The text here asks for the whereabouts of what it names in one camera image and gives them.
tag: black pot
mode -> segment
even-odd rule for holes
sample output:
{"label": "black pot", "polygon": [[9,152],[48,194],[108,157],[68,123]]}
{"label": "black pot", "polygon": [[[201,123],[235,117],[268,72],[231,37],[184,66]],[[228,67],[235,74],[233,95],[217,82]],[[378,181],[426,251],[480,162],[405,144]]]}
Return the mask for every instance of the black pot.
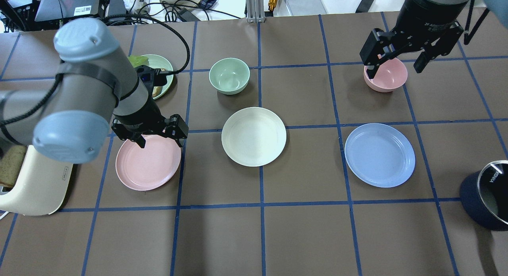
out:
{"label": "black pot", "polygon": [[508,230],[508,161],[490,162],[469,175],[460,186],[465,211],[479,225]]}

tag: bread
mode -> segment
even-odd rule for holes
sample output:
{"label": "bread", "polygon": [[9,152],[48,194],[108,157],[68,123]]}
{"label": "bread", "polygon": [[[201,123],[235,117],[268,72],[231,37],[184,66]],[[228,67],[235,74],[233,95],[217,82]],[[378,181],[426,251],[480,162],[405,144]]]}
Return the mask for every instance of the bread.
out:
{"label": "bread", "polygon": [[0,186],[14,187],[18,180],[23,160],[27,154],[26,146],[12,146],[0,160]]}
{"label": "bread", "polygon": [[154,90],[152,91],[152,97],[156,97],[162,93],[162,87],[161,86],[154,86]]}

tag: white plate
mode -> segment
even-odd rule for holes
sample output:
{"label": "white plate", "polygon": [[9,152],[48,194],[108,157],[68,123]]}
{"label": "white plate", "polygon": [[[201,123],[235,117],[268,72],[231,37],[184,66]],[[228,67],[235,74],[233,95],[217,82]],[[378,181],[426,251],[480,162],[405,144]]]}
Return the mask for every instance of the white plate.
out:
{"label": "white plate", "polygon": [[248,107],[227,119],[222,131],[225,153],[236,163],[258,167],[275,160],[286,143],[283,121],[271,110]]}
{"label": "white plate", "polygon": [[[162,56],[155,55],[155,54],[146,54],[146,55],[142,55],[142,56],[148,57],[148,66],[151,68],[154,68],[154,69],[164,68],[168,71],[173,70],[173,66],[171,65],[171,63],[169,63],[169,61]],[[165,94],[165,92],[167,92],[167,90],[169,90],[169,87],[171,86],[171,82],[173,82],[173,76],[174,75],[169,75],[166,77],[167,83],[162,87],[162,91],[160,92],[160,94],[158,94],[154,97],[154,100],[160,98],[161,96],[163,96],[163,94]]]}
{"label": "white plate", "polygon": [[348,136],[344,147],[351,171],[367,184],[391,188],[406,182],[414,171],[414,150],[408,139],[385,124],[365,124]]}

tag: brown table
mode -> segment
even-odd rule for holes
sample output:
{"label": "brown table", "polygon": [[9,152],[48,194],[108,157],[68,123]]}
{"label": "brown table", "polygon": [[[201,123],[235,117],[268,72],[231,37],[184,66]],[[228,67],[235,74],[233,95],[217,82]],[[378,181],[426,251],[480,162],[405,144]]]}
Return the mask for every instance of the brown table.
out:
{"label": "brown table", "polygon": [[[115,172],[122,142],[108,138],[78,167],[61,212],[0,221],[0,274],[507,275],[508,233],[472,222],[459,185],[507,158],[508,31],[490,14],[470,45],[421,74],[412,68],[417,55],[403,54],[406,86],[382,94],[363,82],[358,53],[372,28],[393,27],[396,17],[172,24],[192,60],[157,103],[189,124],[183,172],[153,191],[128,189]],[[176,68],[185,61],[181,42],[159,25],[110,29],[126,54],[159,54]],[[49,88],[54,33],[0,34],[0,89]],[[235,96],[208,81],[226,57],[251,68]],[[225,120],[249,106],[287,126],[285,150],[262,168],[236,164],[221,146]],[[346,138],[373,122],[397,128],[414,148],[416,169],[399,187],[372,187],[345,164]]]}

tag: metal frame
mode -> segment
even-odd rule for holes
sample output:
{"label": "metal frame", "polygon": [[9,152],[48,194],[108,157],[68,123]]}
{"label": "metal frame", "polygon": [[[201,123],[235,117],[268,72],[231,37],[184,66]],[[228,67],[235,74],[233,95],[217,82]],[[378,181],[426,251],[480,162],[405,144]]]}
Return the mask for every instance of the metal frame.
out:
{"label": "metal frame", "polygon": [[265,22],[263,0],[245,0],[247,4],[247,22]]}

